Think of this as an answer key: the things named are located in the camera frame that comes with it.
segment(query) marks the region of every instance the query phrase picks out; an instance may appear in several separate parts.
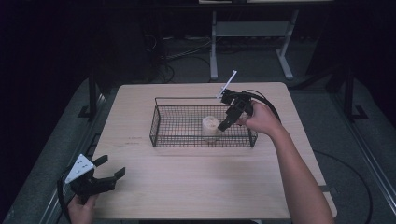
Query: dark background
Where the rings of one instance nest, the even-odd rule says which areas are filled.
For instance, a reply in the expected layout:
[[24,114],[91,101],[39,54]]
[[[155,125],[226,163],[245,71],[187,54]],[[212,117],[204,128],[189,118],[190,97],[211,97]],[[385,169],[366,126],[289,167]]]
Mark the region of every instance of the dark background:
[[[158,34],[153,25],[156,17],[136,11],[90,10],[101,2],[0,3],[1,220],[71,96],[89,73],[98,75],[102,91],[117,86],[121,79],[145,83],[156,76],[158,55],[145,50],[148,41],[143,37],[143,33]],[[163,5],[175,2],[180,1],[162,1]],[[293,36],[320,36],[309,74],[341,63],[368,87],[394,126],[395,11],[396,3],[389,1],[336,1],[321,35],[311,29],[316,24],[307,16],[315,12],[305,11]],[[160,33],[178,38],[209,35],[210,18],[210,12],[202,11],[164,13]],[[131,70],[134,75],[125,76]]]

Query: wire basket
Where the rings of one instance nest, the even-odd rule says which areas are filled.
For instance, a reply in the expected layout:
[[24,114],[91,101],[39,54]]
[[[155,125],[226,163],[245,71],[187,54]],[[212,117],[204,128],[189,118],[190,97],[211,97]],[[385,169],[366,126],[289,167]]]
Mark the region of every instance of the wire basket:
[[214,116],[219,122],[224,121],[227,105],[158,105],[158,99],[184,99],[195,102],[204,98],[155,98],[156,105],[149,135],[154,147],[254,147],[256,143],[256,132],[236,124],[225,132],[220,132],[215,141],[207,141],[208,138],[214,137],[202,134],[203,118]]

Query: black cable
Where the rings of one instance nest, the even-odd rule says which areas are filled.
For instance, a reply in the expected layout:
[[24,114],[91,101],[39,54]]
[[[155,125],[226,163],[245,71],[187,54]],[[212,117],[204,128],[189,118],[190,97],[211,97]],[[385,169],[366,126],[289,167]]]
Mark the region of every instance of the black cable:
[[333,159],[335,161],[340,162],[341,164],[345,165],[347,168],[349,168],[353,173],[355,173],[359,177],[359,179],[361,180],[361,183],[363,183],[363,186],[366,188],[367,195],[368,195],[368,198],[369,198],[369,212],[368,212],[366,221],[364,222],[365,224],[369,224],[370,221],[371,221],[371,218],[372,218],[372,214],[373,214],[373,196],[372,196],[372,193],[371,193],[367,183],[364,181],[364,179],[361,176],[361,174],[359,174],[358,171],[356,171],[351,165],[349,165],[345,161],[341,161],[340,159],[338,159],[338,158],[336,158],[336,157],[334,157],[332,155],[329,155],[327,153],[324,153],[324,152],[320,152],[320,151],[317,151],[317,150],[313,150],[313,151],[318,153],[318,154],[321,154],[323,156],[329,157],[329,158],[331,158],[331,159]]
[[261,96],[258,96],[258,95],[256,95],[256,94],[251,93],[251,92],[242,91],[242,92],[230,93],[229,95],[230,95],[230,96],[232,96],[232,95],[236,95],[236,96],[237,96],[237,95],[241,95],[241,94],[242,94],[242,95],[249,96],[249,97],[251,97],[251,98],[253,98],[253,99],[259,100],[259,101],[263,102],[264,104],[268,105],[268,107],[270,107],[271,111],[274,113],[274,115],[275,115],[276,118],[279,120],[279,122],[282,122],[282,121],[280,120],[280,116],[279,116],[279,114],[277,113],[277,111],[276,111],[274,105],[271,104],[271,102],[269,102],[265,97],[262,97],[263,95],[262,95],[261,93],[260,93]]
[[169,77],[169,78],[166,80],[165,73],[164,73],[163,71],[161,71],[161,69],[158,70],[158,72],[159,72],[161,75],[163,75],[163,80],[162,80],[163,84],[167,84],[167,83],[171,82],[172,79],[175,77],[175,69],[174,69],[173,67],[171,67],[170,65],[168,65],[168,64],[165,64],[164,66],[165,66],[165,69],[166,69],[166,70],[169,69],[169,70],[171,70],[171,72],[172,72],[171,77]]
[[59,205],[61,206],[62,213],[66,217],[66,219],[71,223],[69,212],[67,210],[67,204],[64,201],[64,175],[72,169],[73,166],[68,166],[66,169],[61,174],[61,177],[58,179],[56,182],[57,185],[57,193],[58,193],[58,200],[59,200]]
[[259,91],[254,91],[254,90],[247,90],[247,91],[242,91],[242,92],[256,92],[257,94],[259,94],[262,98],[265,98],[265,96],[264,95],[262,95],[262,93],[261,92],[259,92]]

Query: wooden table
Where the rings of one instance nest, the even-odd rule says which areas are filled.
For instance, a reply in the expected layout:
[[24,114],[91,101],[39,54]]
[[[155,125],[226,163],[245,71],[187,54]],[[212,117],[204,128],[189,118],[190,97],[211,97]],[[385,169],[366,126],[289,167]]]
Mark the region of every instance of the wooden table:
[[[251,147],[153,147],[149,140],[155,97],[213,97],[223,84],[127,85],[119,89],[93,158],[109,160],[95,177],[126,175],[102,194],[96,217],[116,219],[290,218],[275,148],[259,133]],[[321,186],[318,167],[289,91],[283,83],[232,83],[273,103],[300,154]],[[332,213],[336,208],[324,193]]]

